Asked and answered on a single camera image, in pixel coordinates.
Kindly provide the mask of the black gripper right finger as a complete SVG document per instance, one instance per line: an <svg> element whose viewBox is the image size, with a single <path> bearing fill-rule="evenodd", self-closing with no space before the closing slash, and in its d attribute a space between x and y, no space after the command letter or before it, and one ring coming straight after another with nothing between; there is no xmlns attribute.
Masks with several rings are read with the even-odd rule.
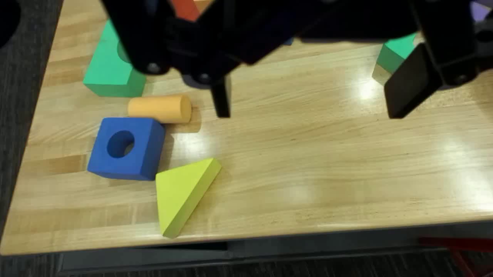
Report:
<svg viewBox="0 0 493 277"><path fill-rule="evenodd" d="M389 117L407 117L441 86L427 48L418 45L384 85Z"/></svg>

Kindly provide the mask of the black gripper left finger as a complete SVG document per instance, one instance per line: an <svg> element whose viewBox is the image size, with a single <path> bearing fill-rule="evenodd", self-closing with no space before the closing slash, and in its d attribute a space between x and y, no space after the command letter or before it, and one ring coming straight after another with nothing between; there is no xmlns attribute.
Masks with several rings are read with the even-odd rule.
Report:
<svg viewBox="0 0 493 277"><path fill-rule="evenodd" d="M229 119L232 115L230 108L230 77L216 77L212 85L213 103L219 119Z"/></svg>

